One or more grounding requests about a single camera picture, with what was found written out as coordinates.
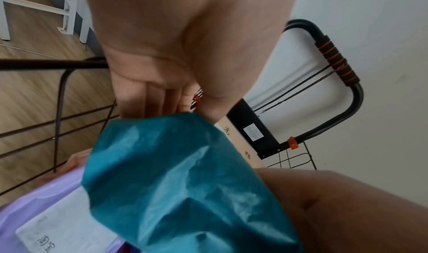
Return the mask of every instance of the black metal rack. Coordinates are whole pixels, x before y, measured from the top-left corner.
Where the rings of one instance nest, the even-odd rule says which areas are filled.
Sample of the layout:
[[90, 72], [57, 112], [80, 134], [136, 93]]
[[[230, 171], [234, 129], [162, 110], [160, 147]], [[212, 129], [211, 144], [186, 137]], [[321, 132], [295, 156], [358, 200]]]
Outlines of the black metal rack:
[[[235, 125], [235, 127], [240, 131], [240, 133], [244, 136], [244, 138], [246, 138], [248, 143], [250, 143], [251, 146], [256, 150], [256, 152], [258, 153], [260, 158], [267, 158], [267, 157], [270, 157], [274, 154], [278, 154], [279, 161], [274, 163], [274, 164], [269, 165], [268, 167], [274, 167], [277, 165], [282, 167], [282, 163], [284, 163], [284, 162], [287, 162], [288, 166], [290, 168], [299, 167], [299, 166], [304, 165], [304, 164], [312, 163], [314, 169], [317, 169], [314, 162], [313, 162], [312, 156], [308, 150], [308, 147], [305, 144], [305, 140], [308, 140], [310, 138], [313, 138], [313, 137], [325, 132], [326, 130], [336, 126], [337, 124], [343, 122], [344, 120], [346, 120], [346, 119], [350, 118], [352, 115], [354, 115], [355, 112], [358, 111], [358, 109], [360, 108], [360, 106], [362, 104], [363, 90], [362, 90], [360, 84], [358, 83], [359, 82], [358, 77], [355, 75], [355, 73], [353, 72], [351, 67], [348, 65], [346, 59], [344, 59], [342, 57], [342, 55], [338, 52], [338, 50], [336, 49], [334, 44], [330, 41], [330, 39], [327, 36], [325, 36], [319, 30], [319, 28], [316, 25], [314, 25], [312, 22], [307, 21], [307, 20], [292, 20], [292, 21], [288, 22], [288, 25], [284, 29], [284, 32], [286, 30], [290, 30], [293, 28], [302, 28], [302, 29], [305, 29], [306, 31], [308, 31], [309, 34], [314, 38], [314, 40], [316, 42], [315, 45], [320, 49], [320, 51], [323, 53], [324, 57], [327, 59], [327, 61], [329, 62], [330, 65], [327, 66], [326, 68], [324, 68], [323, 70], [316, 72], [315, 74], [311, 75], [307, 79], [303, 80], [302, 82], [297, 84], [295, 87], [293, 87], [292, 89], [290, 89], [286, 93], [282, 94], [281, 96], [275, 98], [273, 101], [262, 106], [262, 108], [264, 108], [264, 107], [268, 106], [269, 104], [277, 101], [279, 98], [290, 93], [291, 91], [293, 91], [297, 87], [301, 86], [302, 84], [306, 83], [308, 80], [312, 79], [316, 75], [319, 75], [320, 73], [322, 73], [323, 71], [325, 71], [329, 67], [333, 68], [332, 72], [323, 76], [322, 78], [315, 81], [311, 85], [308, 85], [307, 87], [302, 88], [300, 91], [297, 91], [296, 93], [289, 96], [288, 98], [281, 101], [280, 103], [291, 99], [295, 95], [303, 92], [307, 88], [309, 88], [309, 87], [313, 86], [314, 84], [318, 83], [319, 81], [327, 78], [331, 74], [337, 73], [339, 75], [339, 77], [343, 80], [345, 85], [350, 87], [350, 89], [354, 95], [354, 99], [352, 101], [352, 104], [343, 113], [333, 117], [332, 119], [326, 121], [325, 123], [321, 124], [320, 126], [295, 137], [294, 138], [295, 142], [297, 144], [303, 143], [306, 151], [299, 154], [299, 155], [291, 156], [291, 157], [288, 156], [288, 151], [286, 151], [288, 148], [290, 148], [290, 141], [284, 142], [284, 143], [279, 143], [274, 138], [274, 136], [269, 132], [269, 130], [266, 128], [266, 126], [263, 125], [263, 123], [260, 121], [260, 119], [254, 113], [254, 111], [248, 106], [248, 104], [244, 100], [239, 101], [233, 107], [233, 109], [228, 113], [227, 116], [231, 120], [231, 122]], [[63, 104], [64, 104], [64, 94], [65, 94], [65, 89], [66, 89], [66, 83], [67, 83], [69, 76], [77, 69], [103, 69], [103, 68], [108, 68], [108, 64], [107, 64], [105, 58], [102, 58], [102, 57], [89, 58], [89, 59], [84, 60], [84, 61], [21, 60], [21, 59], [2, 59], [2, 60], [0, 60], [0, 71], [61, 70], [61, 69], [65, 69], [64, 73], [62, 74], [62, 77], [60, 80], [60, 85], [59, 85], [58, 100], [57, 100], [57, 112], [56, 112], [57, 114], [56, 114], [55, 120], [50, 120], [50, 121], [47, 121], [44, 123], [40, 123], [40, 124], [36, 124], [36, 125], [29, 126], [29, 127], [25, 127], [25, 128], [21, 128], [21, 129], [17, 129], [17, 130], [13, 130], [13, 131], [9, 131], [9, 132], [5, 132], [5, 133], [0, 134], [0, 139], [1, 139], [4, 137], [9, 137], [9, 136], [12, 136], [15, 134], [19, 134], [22, 132], [33, 130], [33, 129], [36, 129], [39, 127], [47, 126], [50, 124], [55, 124], [55, 133], [54, 133], [53, 137], [32, 143], [30, 145], [26, 145], [24, 147], [17, 148], [15, 150], [6, 152], [4, 154], [0, 154], [0, 159], [2, 159], [2, 158], [5, 158], [7, 156], [10, 156], [10, 155], [22, 152], [24, 150], [36, 147], [38, 145], [41, 145], [41, 144], [44, 144], [44, 143], [47, 143], [50, 141], [54, 141], [53, 166], [51, 168], [47, 169], [46, 171], [43, 171], [42, 173], [39, 173], [39, 174], [37, 174], [37, 175], [15, 185], [15, 186], [7, 189], [7, 190], [4, 190], [3, 192], [0, 192], [0, 195], [4, 195], [4, 194], [22, 186], [22, 185], [24, 185], [24, 184], [34, 180], [34, 179], [42, 176], [43, 174], [49, 173], [51, 171], [55, 172], [57, 170], [57, 167], [65, 164], [66, 162], [62, 162], [59, 164], [57, 162], [58, 141], [59, 141], [60, 137], [63, 137], [65, 135], [74, 133], [76, 131], [79, 131], [79, 130], [82, 130], [82, 129], [85, 129], [85, 128], [88, 128], [88, 127], [91, 127], [93, 125], [100, 124], [100, 123], [103, 123], [103, 127], [101, 129], [101, 132], [102, 132], [102, 130], [105, 128], [107, 122], [110, 119], [118, 117], [117, 115], [112, 116], [113, 110], [116, 107], [116, 101], [114, 101], [112, 105], [108, 105], [108, 106], [101, 107], [98, 109], [93, 109], [93, 110], [90, 110], [87, 112], [82, 112], [82, 113], [79, 113], [76, 115], [62, 117], [62, 108], [63, 108]], [[197, 95], [202, 96], [202, 92], [199, 91]], [[94, 112], [101, 111], [101, 110], [108, 109], [108, 108], [110, 109], [110, 111], [109, 111], [109, 113], [105, 119], [99, 120], [97, 122], [82, 126], [80, 128], [77, 128], [77, 129], [74, 129], [74, 130], [71, 130], [71, 131], [68, 131], [65, 133], [60, 133], [61, 121], [76, 118], [76, 117], [83, 116], [83, 115], [87, 115], [87, 114], [94, 113]], [[248, 125], [253, 124], [253, 123], [260, 129], [260, 131], [264, 135], [264, 137], [261, 138], [260, 140], [251, 141], [251, 139], [248, 137], [248, 135], [243, 130], [245, 127], [247, 127]], [[281, 160], [280, 152], [282, 152], [282, 151], [286, 151], [287, 159]], [[296, 165], [296, 166], [292, 166], [290, 164], [291, 159], [297, 158], [299, 156], [305, 156], [305, 155], [308, 156], [307, 162]]]

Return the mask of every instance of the gray baseboard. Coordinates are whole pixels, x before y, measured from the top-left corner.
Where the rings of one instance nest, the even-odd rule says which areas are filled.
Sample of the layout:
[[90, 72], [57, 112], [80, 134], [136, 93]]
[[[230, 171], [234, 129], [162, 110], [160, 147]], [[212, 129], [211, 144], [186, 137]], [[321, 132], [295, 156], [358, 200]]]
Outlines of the gray baseboard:
[[[64, 0], [51, 0], [51, 1], [54, 4], [54, 6], [56, 6], [58, 8], [64, 7]], [[74, 31], [78, 35], [80, 35], [80, 30], [82, 29], [82, 20], [83, 20], [82, 17], [77, 13], [76, 22], [74, 24]], [[91, 49], [92, 52], [94, 52], [94, 54], [96, 56], [104, 56], [103, 50], [101, 49], [101, 46], [99, 45], [99, 43], [97, 41], [95, 33], [90, 28], [89, 28], [88, 39], [86, 41], [86, 45], [88, 45], [89, 49]]]

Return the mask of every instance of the white sticker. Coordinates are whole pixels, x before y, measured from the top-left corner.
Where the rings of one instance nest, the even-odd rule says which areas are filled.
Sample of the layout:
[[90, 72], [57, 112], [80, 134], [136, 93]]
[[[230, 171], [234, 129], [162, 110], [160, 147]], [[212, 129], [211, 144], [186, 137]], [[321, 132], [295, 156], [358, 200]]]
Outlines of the white sticker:
[[82, 187], [16, 230], [30, 253], [103, 253], [117, 237], [89, 212]]
[[260, 132], [259, 128], [256, 125], [251, 124], [244, 128], [244, 131], [250, 137], [251, 140], [256, 141], [263, 137], [263, 134]]

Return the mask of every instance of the purple plastic bag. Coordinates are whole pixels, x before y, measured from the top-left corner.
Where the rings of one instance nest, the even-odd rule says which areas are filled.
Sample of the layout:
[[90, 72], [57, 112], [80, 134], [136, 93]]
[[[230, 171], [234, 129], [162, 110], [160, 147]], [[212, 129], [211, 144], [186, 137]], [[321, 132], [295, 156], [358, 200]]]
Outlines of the purple plastic bag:
[[[18, 198], [0, 210], [0, 248], [2, 252], [28, 253], [15, 235], [16, 229], [40, 214], [80, 186], [85, 167], [71, 171], [30, 193]], [[115, 253], [125, 243], [117, 237], [105, 253]]]

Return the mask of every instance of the hand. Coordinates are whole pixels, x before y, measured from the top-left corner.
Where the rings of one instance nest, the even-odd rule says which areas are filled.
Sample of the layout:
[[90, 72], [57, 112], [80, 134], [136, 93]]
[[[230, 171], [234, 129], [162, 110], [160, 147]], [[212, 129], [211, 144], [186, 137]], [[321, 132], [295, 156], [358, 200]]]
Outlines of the hand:
[[306, 252], [426, 252], [428, 210], [324, 171], [257, 169]]
[[252, 87], [294, 0], [88, 0], [120, 115], [217, 122]]

